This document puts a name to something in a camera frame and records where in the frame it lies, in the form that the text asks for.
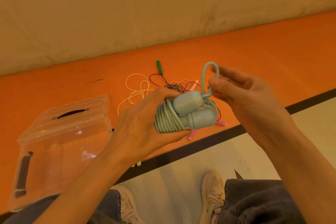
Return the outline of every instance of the coiled jump rope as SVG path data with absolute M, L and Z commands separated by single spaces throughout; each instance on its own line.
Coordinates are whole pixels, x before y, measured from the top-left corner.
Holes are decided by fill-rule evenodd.
M 205 64 L 201 77 L 201 92 L 204 91 L 205 70 L 212 65 L 219 77 L 218 66 L 214 62 Z M 212 88 L 209 87 L 205 94 L 198 91 L 188 91 L 175 99 L 166 99 L 158 108 L 155 115 L 154 127 L 159 133 L 169 133 L 178 130 L 199 129 L 215 124 L 218 108 L 209 99 L 212 96 Z

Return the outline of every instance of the plastic box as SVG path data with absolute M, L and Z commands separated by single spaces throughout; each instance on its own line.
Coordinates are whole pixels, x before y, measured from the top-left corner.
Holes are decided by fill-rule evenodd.
M 12 211 L 59 194 L 103 151 L 112 133 L 109 104 L 101 96 L 46 110 L 18 138 Z

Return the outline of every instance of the wall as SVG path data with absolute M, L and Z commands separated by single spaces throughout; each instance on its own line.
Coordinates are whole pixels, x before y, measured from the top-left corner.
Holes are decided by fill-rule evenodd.
M 0 0 L 0 75 L 336 9 L 336 0 Z

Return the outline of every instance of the box handle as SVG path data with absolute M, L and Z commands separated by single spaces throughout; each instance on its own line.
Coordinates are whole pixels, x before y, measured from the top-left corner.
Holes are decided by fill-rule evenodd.
M 28 168 L 29 168 L 29 162 L 30 158 L 32 157 L 33 152 L 28 151 L 28 154 L 25 155 L 20 164 L 19 169 L 19 177 L 17 178 L 16 186 L 15 186 L 15 198 L 23 197 L 27 194 L 26 190 L 26 181 L 27 181 L 27 175 L 28 175 Z
M 69 115 L 72 115 L 72 114 L 75 114 L 75 113 L 84 112 L 84 111 L 87 111 L 87 110 L 89 110 L 89 108 L 87 108 L 87 109 L 80 109 L 80 110 L 74 110 L 74 111 L 69 111 L 69 112 L 66 112 L 66 113 L 58 116 L 57 119 L 63 118 L 65 116 L 69 116 Z

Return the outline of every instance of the pants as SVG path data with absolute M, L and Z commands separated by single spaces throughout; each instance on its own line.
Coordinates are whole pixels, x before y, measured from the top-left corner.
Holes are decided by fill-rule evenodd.
M 4 224 L 33 223 L 57 197 L 47 197 L 28 206 Z M 110 190 L 88 223 L 122 223 L 120 207 L 119 192 Z M 233 223 L 305 223 L 305 220 L 282 181 L 229 179 L 225 183 L 225 202 L 218 224 Z

